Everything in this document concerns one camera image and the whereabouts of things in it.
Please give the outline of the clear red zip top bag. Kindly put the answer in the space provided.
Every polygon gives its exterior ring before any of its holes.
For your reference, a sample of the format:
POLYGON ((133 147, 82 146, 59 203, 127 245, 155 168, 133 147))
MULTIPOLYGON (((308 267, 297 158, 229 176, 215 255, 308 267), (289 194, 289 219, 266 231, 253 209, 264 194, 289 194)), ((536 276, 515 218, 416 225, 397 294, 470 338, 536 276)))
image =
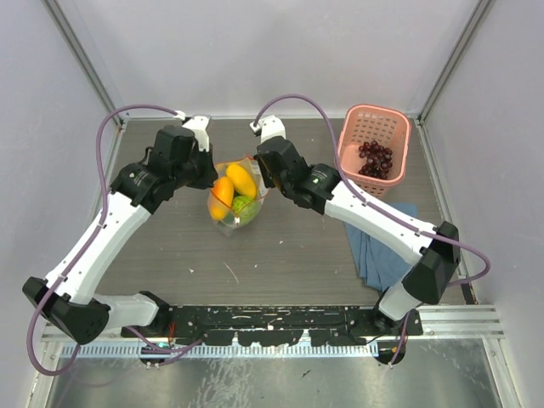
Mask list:
POLYGON ((227 236, 249 225, 260 213, 269 193, 258 162, 250 156, 215 165, 218 179, 207 198, 208 213, 227 236))

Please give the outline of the green custard apple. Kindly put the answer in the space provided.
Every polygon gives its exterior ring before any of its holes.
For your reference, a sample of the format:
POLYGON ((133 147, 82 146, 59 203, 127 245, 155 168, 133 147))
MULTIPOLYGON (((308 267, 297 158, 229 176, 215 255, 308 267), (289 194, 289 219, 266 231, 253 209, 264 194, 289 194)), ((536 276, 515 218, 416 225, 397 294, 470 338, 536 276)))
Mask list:
POLYGON ((235 222, 239 226, 251 223, 260 211, 260 202, 249 196, 238 195, 232 201, 231 209, 235 215, 235 222))

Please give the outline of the yellow orange mango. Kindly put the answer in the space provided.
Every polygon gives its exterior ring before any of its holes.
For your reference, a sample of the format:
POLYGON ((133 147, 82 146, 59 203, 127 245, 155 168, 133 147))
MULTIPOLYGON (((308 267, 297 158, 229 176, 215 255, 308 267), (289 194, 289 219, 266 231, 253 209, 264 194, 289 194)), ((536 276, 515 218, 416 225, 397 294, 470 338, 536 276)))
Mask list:
POLYGON ((221 221, 229 214, 234 192, 232 180, 227 176, 215 182, 208 199, 208 211, 213 220, 221 221))

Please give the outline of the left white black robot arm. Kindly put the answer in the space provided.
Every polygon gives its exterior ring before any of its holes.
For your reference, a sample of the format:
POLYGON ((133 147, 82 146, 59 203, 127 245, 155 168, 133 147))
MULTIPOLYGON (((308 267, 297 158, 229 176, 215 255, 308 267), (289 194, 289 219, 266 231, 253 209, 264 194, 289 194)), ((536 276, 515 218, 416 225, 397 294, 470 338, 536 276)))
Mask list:
POLYGON ((44 301, 42 316, 80 345, 102 332, 139 326, 152 337, 167 332, 172 319, 168 303, 142 291, 132 296, 96 292, 106 270, 132 234, 176 190, 206 190, 218 174, 213 165, 206 116, 156 134, 142 161, 118 173, 107 189, 103 208, 65 259, 43 279, 29 278, 23 293, 33 304, 44 301))

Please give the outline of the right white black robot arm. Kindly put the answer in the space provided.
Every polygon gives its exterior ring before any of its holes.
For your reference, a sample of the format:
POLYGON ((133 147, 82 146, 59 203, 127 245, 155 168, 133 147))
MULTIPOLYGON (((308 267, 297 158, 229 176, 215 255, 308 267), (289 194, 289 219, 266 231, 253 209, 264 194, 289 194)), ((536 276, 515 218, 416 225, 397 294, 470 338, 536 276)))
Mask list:
POLYGON ((436 305, 451 282, 460 250, 451 245, 458 229, 412 219, 366 194, 339 171, 309 165, 293 143, 281 136, 262 139, 255 155, 264 183, 277 188, 298 207, 350 224, 396 252, 409 266, 385 289, 372 310, 372 322, 384 335, 396 332, 405 315, 421 304, 436 305))

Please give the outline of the pink plastic basket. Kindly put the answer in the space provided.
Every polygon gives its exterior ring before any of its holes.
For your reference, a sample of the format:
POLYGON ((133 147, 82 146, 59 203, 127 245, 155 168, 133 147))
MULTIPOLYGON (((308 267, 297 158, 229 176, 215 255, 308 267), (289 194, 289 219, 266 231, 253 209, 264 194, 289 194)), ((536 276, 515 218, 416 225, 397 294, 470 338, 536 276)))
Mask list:
POLYGON ((408 118, 397 110, 356 105, 345 116, 337 141, 346 177, 377 198, 405 177, 411 138, 408 118))

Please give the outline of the dark purple grape bunch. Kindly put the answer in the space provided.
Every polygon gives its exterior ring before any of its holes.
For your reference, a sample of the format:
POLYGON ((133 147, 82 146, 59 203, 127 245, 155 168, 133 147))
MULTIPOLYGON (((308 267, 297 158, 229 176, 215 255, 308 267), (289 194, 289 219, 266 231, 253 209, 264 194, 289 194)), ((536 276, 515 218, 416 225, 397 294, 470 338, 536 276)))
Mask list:
POLYGON ((374 179, 388 179, 393 166, 393 152, 376 140, 364 142, 358 148, 359 158, 364 160, 358 174, 374 179))

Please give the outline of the blue folded cloth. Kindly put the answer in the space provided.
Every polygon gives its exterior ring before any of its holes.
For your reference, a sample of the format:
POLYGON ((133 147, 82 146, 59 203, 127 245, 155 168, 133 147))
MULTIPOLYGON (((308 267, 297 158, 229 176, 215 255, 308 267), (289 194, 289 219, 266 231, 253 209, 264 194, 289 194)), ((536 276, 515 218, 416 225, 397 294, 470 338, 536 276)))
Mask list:
POLYGON ((411 266, 394 250, 353 225, 344 225, 357 275, 367 287, 382 294, 409 271, 411 266))

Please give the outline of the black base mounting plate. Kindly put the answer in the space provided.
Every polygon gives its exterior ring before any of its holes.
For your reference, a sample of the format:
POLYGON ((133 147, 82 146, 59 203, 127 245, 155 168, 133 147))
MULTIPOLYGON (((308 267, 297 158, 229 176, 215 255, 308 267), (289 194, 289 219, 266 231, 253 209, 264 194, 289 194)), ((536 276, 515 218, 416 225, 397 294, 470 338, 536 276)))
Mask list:
POLYGON ((202 340, 210 346, 262 347, 295 345, 309 336, 313 347, 362 345, 366 337, 397 336, 396 329, 377 326, 372 309, 362 306, 183 306, 168 312, 163 331, 148 327, 144 337, 170 337, 177 344, 202 340))

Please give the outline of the left aluminium frame post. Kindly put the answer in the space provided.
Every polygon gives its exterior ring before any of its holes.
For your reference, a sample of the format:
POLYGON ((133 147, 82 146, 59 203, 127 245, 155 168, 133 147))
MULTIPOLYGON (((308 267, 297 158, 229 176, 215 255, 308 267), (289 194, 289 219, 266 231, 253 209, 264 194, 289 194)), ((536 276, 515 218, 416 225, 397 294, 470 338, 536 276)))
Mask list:
POLYGON ((42 5, 48 11, 100 103, 108 111, 123 106, 122 97, 77 2, 44 0, 42 5))

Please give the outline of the aluminium frame post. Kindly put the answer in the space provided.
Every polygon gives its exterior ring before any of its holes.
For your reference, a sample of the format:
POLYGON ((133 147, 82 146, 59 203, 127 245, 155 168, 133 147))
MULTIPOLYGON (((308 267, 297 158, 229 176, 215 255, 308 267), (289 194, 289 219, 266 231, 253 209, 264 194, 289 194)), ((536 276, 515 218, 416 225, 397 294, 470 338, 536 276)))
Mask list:
POLYGON ((461 63, 464 54, 475 37, 477 31, 485 21, 487 14, 495 4, 495 0, 478 0, 470 13, 467 22, 462 28, 461 34, 457 38, 453 49, 451 50, 444 67, 442 68, 433 88, 427 97, 421 112, 417 116, 417 121, 423 125, 430 117, 440 95, 444 91, 448 81, 453 75, 455 69, 461 63))
POLYGON ((77 2, 44 0, 42 5, 48 11, 100 103, 108 111, 123 106, 122 97, 77 2))

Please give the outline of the aluminium front rail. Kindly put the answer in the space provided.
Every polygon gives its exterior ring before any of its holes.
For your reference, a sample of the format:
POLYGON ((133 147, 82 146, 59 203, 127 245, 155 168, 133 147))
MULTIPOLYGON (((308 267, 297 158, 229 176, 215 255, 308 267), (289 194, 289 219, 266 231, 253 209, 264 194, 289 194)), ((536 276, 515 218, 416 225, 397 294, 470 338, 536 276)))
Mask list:
MULTIPOLYGON (((388 341, 394 340, 402 333, 409 337, 435 337, 435 338, 473 338, 473 337, 502 337, 503 330, 494 307, 489 305, 454 305, 454 306, 421 306, 411 311, 409 320, 402 326, 401 333, 393 336, 378 336, 373 339, 388 341)), ((152 329, 154 333, 164 330, 152 329)), ((142 335, 136 331, 129 331, 127 328, 98 330, 96 323, 83 330, 82 334, 74 337, 74 342, 87 345, 93 341, 107 339, 129 339, 142 335)), ((170 339, 170 337, 153 337, 149 340, 170 339)), ((303 336, 303 340, 309 340, 309 336, 303 336)))

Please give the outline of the right aluminium frame post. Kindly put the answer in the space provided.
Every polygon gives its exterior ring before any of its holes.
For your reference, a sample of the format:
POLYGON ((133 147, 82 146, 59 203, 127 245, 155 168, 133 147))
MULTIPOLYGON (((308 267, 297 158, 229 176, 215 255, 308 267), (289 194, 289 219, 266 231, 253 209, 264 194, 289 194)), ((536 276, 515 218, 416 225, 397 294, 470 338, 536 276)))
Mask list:
POLYGON ((417 121, 423 125, 430 117, 440 95, 444 91, 448 81, 453 75, 455 69, 461 63, 464 54, 475 37, 477 31, 485 21, 487 14, 495 4, 495 0, 478 0, 470 13, 467 22, 462 28, 461 34, 457 38, 453 49, 451 50, 444 67, 442 68, 433 88, 427 97, 421 112, 417 116, 417 121))

